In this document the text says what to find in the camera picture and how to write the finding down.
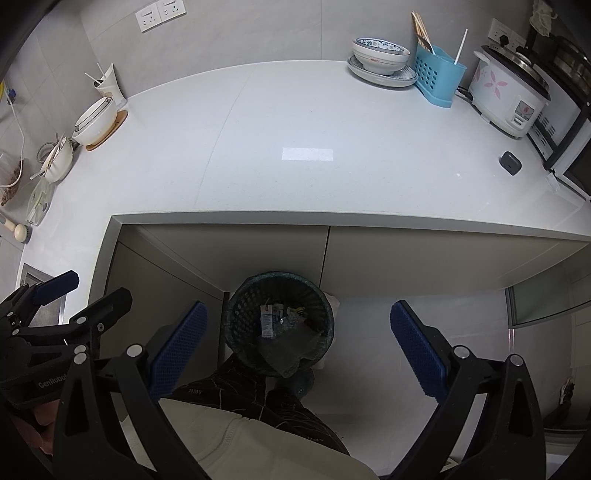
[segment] white cable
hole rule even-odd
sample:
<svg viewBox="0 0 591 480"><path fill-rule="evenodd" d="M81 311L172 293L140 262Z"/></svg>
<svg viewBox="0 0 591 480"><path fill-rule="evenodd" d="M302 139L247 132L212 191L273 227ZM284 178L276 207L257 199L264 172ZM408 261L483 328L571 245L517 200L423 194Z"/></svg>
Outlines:
<svg viewBox="0 0 591 480"><path fill-rule="evenodd" d="M9 189L11 187L14 187L21 180L22 167L23 167L23 155L25 152L25 134L22 132L21 123L18 121L17 113L14 111L14 105L12 104L12 100L10 100L10 94L9 94L10 90L8 89L8 85L6 85L6 82L4 83L4 87L6 90L6 98L8 99L8 104L10 105L10 108L12 109L12 114L14 115L14 119L17 121L18 129L21 131L21 137L22 137L21 168L18 172L18 178L14 181L14 183L11 183L10 185L0 185L0 188L2 188L2 189Z"/></svg>

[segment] person's leg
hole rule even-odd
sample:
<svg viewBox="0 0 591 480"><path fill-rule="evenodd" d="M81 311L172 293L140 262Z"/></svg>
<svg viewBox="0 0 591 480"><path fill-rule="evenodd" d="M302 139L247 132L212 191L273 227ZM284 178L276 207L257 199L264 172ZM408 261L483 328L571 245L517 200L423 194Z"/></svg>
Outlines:
<svg viewBox="0 0 591 480"><path fill-rule="evenodd" d="M265 377L232 355L210 377L176 389L169 398L258 419L265 408Z"/></svg>
<svg viewBox="0 0 591 480"><path fill-rule="evenodd" d="M267 407L282 420L272 426L348 455L347 448L337 434L300 401L310 391L313 383L312 370L298 372L286 381L279 381L278 387L267 395Z"/></svg>

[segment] rice cooker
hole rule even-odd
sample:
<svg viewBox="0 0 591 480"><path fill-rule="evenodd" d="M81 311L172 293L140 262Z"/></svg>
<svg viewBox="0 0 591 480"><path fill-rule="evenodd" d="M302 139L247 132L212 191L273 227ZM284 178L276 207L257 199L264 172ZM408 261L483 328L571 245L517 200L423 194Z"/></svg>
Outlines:
<svg viewBox="0 0 591 480"><path fill-rule="evenodd" d="M516 138L526 135L550 102L548 84L519 53L496 45L475 51L480 62L469 92L482 117Z"/></svg>

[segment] rice cooker lid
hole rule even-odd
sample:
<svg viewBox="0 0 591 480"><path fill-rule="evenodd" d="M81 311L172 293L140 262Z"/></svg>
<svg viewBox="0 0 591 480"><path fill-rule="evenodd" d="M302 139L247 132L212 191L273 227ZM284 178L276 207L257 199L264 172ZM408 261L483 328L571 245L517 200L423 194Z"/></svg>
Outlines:
<svg viewBox="0 0 591 480"><path fill-rule="evenodd" d="M513 53L506 48L497 45L483 45L482 50L511 72L515 73L521 80L532 87L546 100L550 100L548 84L543 79L542 75L533 69L531 62L527 57L518 53Z"/></svg>

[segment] beige jacket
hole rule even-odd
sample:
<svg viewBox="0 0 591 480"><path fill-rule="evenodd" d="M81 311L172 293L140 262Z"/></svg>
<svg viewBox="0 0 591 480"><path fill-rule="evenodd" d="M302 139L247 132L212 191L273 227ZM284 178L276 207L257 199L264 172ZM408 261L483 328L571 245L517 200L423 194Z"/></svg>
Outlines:
<svg viewBox="0 0 591 480"><path fill-rule="evenodd" d="M213 480L377 480L360 461L236 413L175 400L160 406ZM153 468L129 419L122 422L136 460Z"/></svg>

